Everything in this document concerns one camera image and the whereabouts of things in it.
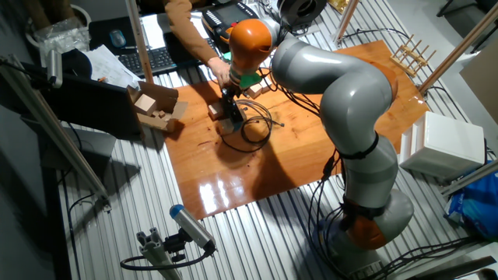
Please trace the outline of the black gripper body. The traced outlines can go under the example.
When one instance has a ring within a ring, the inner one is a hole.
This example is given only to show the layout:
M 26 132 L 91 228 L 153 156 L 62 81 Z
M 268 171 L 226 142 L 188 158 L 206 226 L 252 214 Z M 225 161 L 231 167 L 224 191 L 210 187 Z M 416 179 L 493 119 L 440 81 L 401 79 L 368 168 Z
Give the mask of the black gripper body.
M 233 102 L 235 98 L 240 97 L 242 90 L 238 86 L 225 86 L 223 88 L 223 100 L 226 102 Z

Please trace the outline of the person's hand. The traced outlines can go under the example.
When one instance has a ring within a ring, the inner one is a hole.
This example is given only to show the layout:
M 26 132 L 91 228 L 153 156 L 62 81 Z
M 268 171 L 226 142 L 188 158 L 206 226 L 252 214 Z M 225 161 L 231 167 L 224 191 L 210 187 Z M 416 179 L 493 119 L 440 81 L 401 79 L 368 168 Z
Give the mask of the person's hand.
M 210 58 L 207 66 L 216 77 L 219 87 L 226 88 L 230 84 L 230 66 L 219 57 Z

